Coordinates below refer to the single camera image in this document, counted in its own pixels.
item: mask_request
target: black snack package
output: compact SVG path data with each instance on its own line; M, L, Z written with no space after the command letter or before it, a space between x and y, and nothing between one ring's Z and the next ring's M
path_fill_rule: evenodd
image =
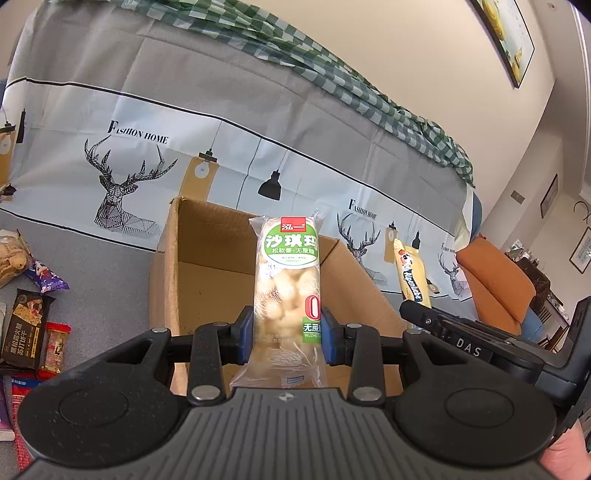
M0 374L39 369L43 335L52 297L18 289L0 355Z

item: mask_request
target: cookie package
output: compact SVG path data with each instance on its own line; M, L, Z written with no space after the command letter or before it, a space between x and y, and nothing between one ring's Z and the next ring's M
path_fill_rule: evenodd
M72 332L72 327L64 323L47 322L47 348L43 366L40 369L42 377L59 375L64 361L64 348Z
M37 292L18 289L0 353L0 374L37 373L47 312L53 300Z
M31 265L27 246L18 233L0 230L0 288Z
M317 231L323 215L257 217L254 335L231 387L326 387Z
M31 255L31 266L26 270L25 275L29 277L41 293L49 293L56 290L70 290L70 286L53 273L48 267Z

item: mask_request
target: deer print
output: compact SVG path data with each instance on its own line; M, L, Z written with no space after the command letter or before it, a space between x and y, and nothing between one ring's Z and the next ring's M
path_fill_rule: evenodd
M443 262L443 251L439 254L439 264L441 265L443 271L447 275L449 275L449 278L452 281L453 292L456 295L460 296L460 294L464 290L464 286L462 285L462 282L457 279L457 273L459 272L460 267L458 266L458 264L456 262L454 262L452 269L448 270L445 266L445 263Z
M168 166L168 168L163 170L164 159L162 158L160 148L157 146L160 162L155 169L150 170L150 173L146 175L146 162L144 160L139 173L127 175L127 180L125 180L123 183L115 183L112 175L113 171L107 164L111 150L105 154L100 162L99 156L96 153L96 150L99 148L101 143L103 143L109 137L106 137L97 144L93 145L90 150L88 150L88 140L86 140L86 143L84 144L86 159L90 165L100 172L100 184L107 191L105 198L103 199L103 203L100 204L99 210L96 212L95 223L100 225L102 228L110 230L111 232L123 232L125 235L150 238L160 233L160 226L152 220L139 218L124 211L122 207L123 197L135 192L138 189L136 184L139 181L156 180L165 175L165 173L174 167L178 159L173 161Z
M372 280L382 281L381 277L383 277L383 275L380 272L376 272L376 271L371 270L370 268L367 268L366 266L364 266L362 258L361 258L367 253L367 251L368 251L367 247L369 247L370 245L373 245L376 241L378 241L380 232L378 232L378 234L375 235L375 226L372 223L371 237L369 237L369 239L368 239L368 233L365 232L365 239L359 244L358 248L355 248L355 246L353 244L353 239L351 238L351 226L350 225L349 225L349 228L347 229L347 231L345 232L345 220L347 219L347 217L349 215L352 215L352 214L349 213L348 215L343 217L343 219L341 220L339 218L339 214L338 213L336 214L336 221L339 225L339 232L340 232L341 236L347 242L347 248L353 254L353 256L355 257L355 260L357 260L359 262L359 265L361 265L363 267L363 269L367 272L367 274L370 276L370 278Z

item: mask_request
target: orange cushion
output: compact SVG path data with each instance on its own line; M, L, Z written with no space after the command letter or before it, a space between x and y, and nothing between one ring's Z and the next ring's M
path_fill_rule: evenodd
M521 335L521 325L509 315L509 312L491 295L491 292L468 270L464 270L464 273L472 291L478 319L487 325Z
M468 270L480 280L517 322L523 322L535 288L517 265L483 238L456 252L456 258L464 272Z

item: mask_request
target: framed painting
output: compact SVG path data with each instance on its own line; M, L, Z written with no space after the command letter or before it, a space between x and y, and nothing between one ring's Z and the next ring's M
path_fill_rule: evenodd
M534 42L515 0L470 0L492 37L516 88L530 66Z
M577 248L570 257L570 262L580 273L585 273L591 262L591 227L587 227L585 233L579 240Z
M540 203L540 212L542 214L542 218L544 218L546 216L546 213L548 213L548 210L550 210L550 207L552 206L552 202L556 198L557 194L558 194L558 174L554 175L554 179L552 180L552 183L550 184L550 187L548 187L548 191L546 192L546 195L544 195L544 198L543 198L542 202Z

